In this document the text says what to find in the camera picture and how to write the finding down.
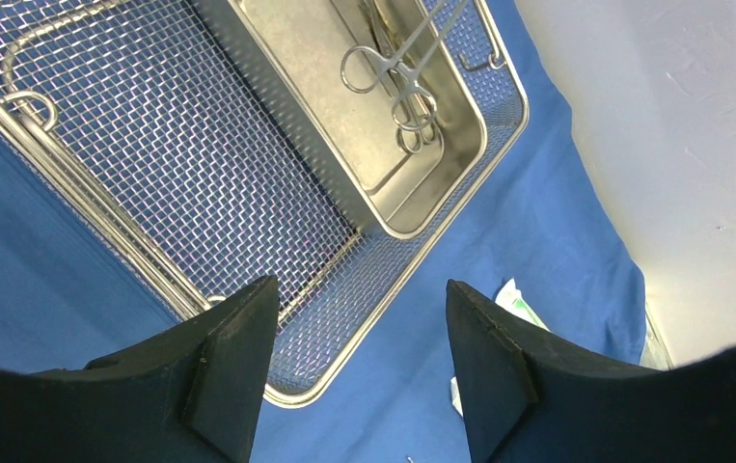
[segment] metal basket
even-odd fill
[[[456,62],[489,53],[470,10]],[[2,138],[182,319],[279,277],[266,398],[285,407],[325,390],[526,125],[511,64],[462,77],[487,148],[399,240],[349,225],[191,2],[0,0]]]

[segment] metal wire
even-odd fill
[[[277,275],[284,311],[269,391],[307,403],[523,126],[517,80],[507,69],[463,72],[487,122],[486,153],[419,238],[364,236],[189,2],[109,3],[90,14],[84,0],[0,0],[0,98],[30,91],[54,102],[53,137],[204,297]],[[75,20],[36,29],[64,17]],[[446,44],[482,60],[484,38],[467,13]],[[45,105],[19,102],[14,110],[49,119]]]

